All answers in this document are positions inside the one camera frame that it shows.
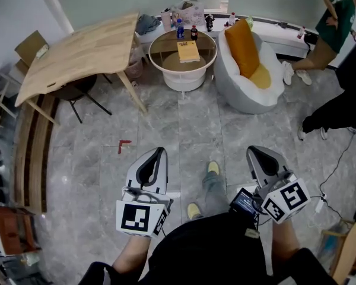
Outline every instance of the person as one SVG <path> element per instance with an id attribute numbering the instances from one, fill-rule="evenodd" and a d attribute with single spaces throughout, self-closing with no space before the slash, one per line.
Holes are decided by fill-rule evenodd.
<path id="1" fill-rule="evenodd" d="M 356 0 L 324 0 L 327 10 L 316 26 L 319 37 L 315 48 L 307 58 L 294 64 L 284 61 L 284 82 L 291 84 L 291 77 L 294 72 L 308 86 L 312 80 L 307 73 L 308 69 L 325 69 L 340 52 L 345 39 L 351 32 L 355 37 L 356 32 L 352 31 L 352 24 L 355 18 Z"/>
<path id="2" fill-rule="evenodd" d="M 308 249 L 300 249 L 289 220 L 272 226 L 274 276 L 268 276 L 252 215 L 227 211 L 228 201 L 216 162 L 209 163 L 202 187 L 205 211 L 194 203 L 188 206 L 191 221 L 158 244 L 144 278 L 139 280 L 151 238 L 131 236 L 112 266 L 92 263 L 80 285 L 278 284 L 288 276 L 297 284 L 315 280 L 317 284 L 336 284 Z"/>
<path id="3" fill-rule="evenodd" d="M 356 88 L 345 90 L 306 117 L 298 129 L 298 138 L 303 141 L 306 134 L 320 129 L 320 136 L 326 140 L 328 129 L 340 128 L 356 133 Z"/>

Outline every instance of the red object on floor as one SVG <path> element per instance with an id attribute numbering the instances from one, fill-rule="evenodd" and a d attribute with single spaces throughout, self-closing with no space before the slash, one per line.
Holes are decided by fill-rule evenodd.
<path id="1" fill-rule="evenodd" d="M 121 154 L 121 146 L 123 144 L 130 144 L 131 142 L 132 142 L 131 140 L 119 140 L 119 151 L 117 153 Z"/>

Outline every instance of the yellow shoe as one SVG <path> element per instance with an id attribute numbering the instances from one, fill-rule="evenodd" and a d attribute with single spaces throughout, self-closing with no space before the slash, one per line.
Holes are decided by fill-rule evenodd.
<path id="1" fill-rule="evenodd" d="M 187 207 L 187 215 L 189 216 L 189 219 L 192 220 L 195 216 L 201 216 L 202 213 L 199 207 L 192 202 Z"/>
<path id="2" fill-rule="evenodd" d="M 220 171 L 219 171 L 219 165 L 217 164 L 217 162 L 212 161 L 208 164 L 207 173 L 211 172 L 211 171 L 213 171 L 217 175 L 219 175 Z"/>

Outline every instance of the round glass coffee table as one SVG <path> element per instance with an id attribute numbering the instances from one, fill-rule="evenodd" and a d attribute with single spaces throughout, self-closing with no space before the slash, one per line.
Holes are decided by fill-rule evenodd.
<path id="1" fill-rule="evenodd" d="M 198 32 L 196 46 L 200 61 L 180 63 L 177 42 L 191 41 L 190 30 L 185 30 L 185 38 L 178 40 L 176 31 L 169 31 L 153 41 L 149 57 L 154 66 L 164 75 L 166 84 L 180 92 L 192 91 L 201 86 L 206 69 L 212 65 L 217 55 L 215 41 L 205 33 Z"/>

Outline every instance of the green shirt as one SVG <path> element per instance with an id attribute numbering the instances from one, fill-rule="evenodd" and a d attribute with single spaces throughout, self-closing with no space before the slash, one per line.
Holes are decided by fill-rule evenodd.
<path id="1" fill-rule="evenodd" d="M 348 34 L 352 29 L 352 24 L 355 20 L 355 4 L 353 0 L 330 0 L 335 7 L 338 15 L 339 26 L 328 26 L 326 20 L 332 17 L 327 9 L 323 17 L 320 19 L 316 30 L 319 36 L 332 48 L 336 53 L 340 52 L 341 47 L 347 39 Z"/>

